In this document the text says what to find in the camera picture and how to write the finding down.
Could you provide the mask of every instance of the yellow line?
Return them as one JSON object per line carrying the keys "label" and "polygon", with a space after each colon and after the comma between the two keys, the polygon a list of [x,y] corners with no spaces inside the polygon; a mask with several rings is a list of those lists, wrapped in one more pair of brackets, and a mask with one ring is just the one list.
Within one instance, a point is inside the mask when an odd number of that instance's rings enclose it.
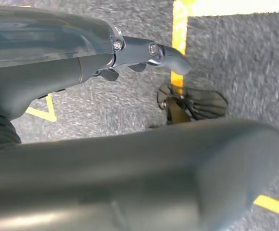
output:
{"label": "yellow line", "polygon": [[57,119],[54,110],[53,101],[52,101],[51,94],[48,94],[48,96],[45,97],[45,100],[47,101],[47,106],[49,112],[44,112],[44,111],[29,107],[27,108],[26,113],[36,116],[36,117],[39,117],[42,119],[48,120],[51,122],[57,121]]}
{"label": "yellow line", "polygon": [[[176,0],[173,10],[172,46],[185,53],[188,16],[261,12],[279,12],[279,0]],[[177,87],[183,86],[183,76],[173,72],[171,72],[170,81]],[[273,198],[261,195],[254,204],[279,214],[279,201]]]}
{"label": "yellow line", "polygon": [[47,101],[48,109],[49,111],[49,114],[51,116],[52,120],[57,121],[57,119],[55,116],[55,112],[54,110],[52,97],[51,96],[51,94],[48,94],[47,97],[45,97],[45,100]]}
{"label": "yellow line", "polygon": [[[185,7],[187,4],[187,0],[176,0],[173,2],[173,9],[172,47],[182,54],[185,54],[188,17],[190,15],[190,12]],[[183,76],[172,71],[170,82],[174,86],[183,87]]]}
{"label": "yellow line", "polygon": [[279,214],[279,201],[273,198],[261,195],[254,204]]}

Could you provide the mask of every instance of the bolt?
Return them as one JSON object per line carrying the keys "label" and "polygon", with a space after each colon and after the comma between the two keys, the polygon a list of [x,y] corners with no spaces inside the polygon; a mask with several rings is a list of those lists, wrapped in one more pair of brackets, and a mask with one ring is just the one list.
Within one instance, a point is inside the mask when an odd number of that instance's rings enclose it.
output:
{"label": "bolt", "polygon": [[157,45],[155,45],[155,43],[149,44],[149,53],[151,55],[157,54],[157,50],[158,50]]}
{"label": "bolt", "polygon": [[163,102],[160,103],[160,108],[161,109],[165,109],[165,108],[167,108],[167,102],[163,101]]}
{"label": "bolt", "polygon": [[120,49],[121,49],[121,43],[121,42],[118,42],[118,41],[114,42],[114,48],[115,50],[120,50]]}

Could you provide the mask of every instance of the gray carpet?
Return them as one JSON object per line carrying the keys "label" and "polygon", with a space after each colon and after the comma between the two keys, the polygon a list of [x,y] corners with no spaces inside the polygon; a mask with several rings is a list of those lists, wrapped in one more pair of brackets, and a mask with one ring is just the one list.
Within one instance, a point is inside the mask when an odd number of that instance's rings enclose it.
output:
{"label": "gray carpet", "polygon": [[[124,35],[170,45],[170,0],[26,0],[14,5],[91,15],[120,27]],[[279,127],[279,13],[190,18],[187,56],[193,64],[188,86],[216,89],[229,101],[228,118],[250,118]],[[143,130],[165,118],[155,104],[157,87],[169,71],[129,70],[118,81],[91,79],[53,95],[57,122],[32,115],[14,121],[23,142],[107,136]],[[46,109],[45,101],[32,103]],[[279,199],[279,177],[265,194]],[[279,215],[253,207],[229,230],[279,231]]]}

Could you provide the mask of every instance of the yellow tape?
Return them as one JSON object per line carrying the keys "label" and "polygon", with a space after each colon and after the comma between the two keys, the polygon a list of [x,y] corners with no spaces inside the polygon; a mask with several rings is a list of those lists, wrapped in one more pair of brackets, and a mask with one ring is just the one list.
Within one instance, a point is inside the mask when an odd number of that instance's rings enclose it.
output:
{"label": "yellow tape", "polygon": [[54,110],[53,101],[52,101],[51,94],[48,94],[47,97],[45,97],[45,100],[47,101],[47,106],[49,112],[44,112],[44,111],[29,107],[27,108],[26,113],[36,116],[36,117],[39,117],[42,119],[48,120],[51,122],[57,121],[57,118],[56,117],[55,112]]}
{"label": "yellow tape", "polygon": [[[185,46],[188,31],[188,17],[190,15],[187,0],[176,0],[173,2],[173,8],[173,33],[172,47],[185,54]],[[183,76],[170,73],[171,84],[176,87],[183,87]]]}
{"label": "yellow tape", "polygon": [[279,201],[273,198],[261,195],[254,204],[279,214]]}

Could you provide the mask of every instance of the plastic cover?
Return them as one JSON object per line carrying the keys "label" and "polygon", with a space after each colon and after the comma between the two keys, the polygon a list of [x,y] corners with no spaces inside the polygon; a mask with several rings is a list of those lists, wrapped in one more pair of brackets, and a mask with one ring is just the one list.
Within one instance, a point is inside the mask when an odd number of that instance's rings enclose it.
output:
{"label": "plastic cover", "polygon": [[115,27],[91,17],[0,6],[0,67],[114,53]]}

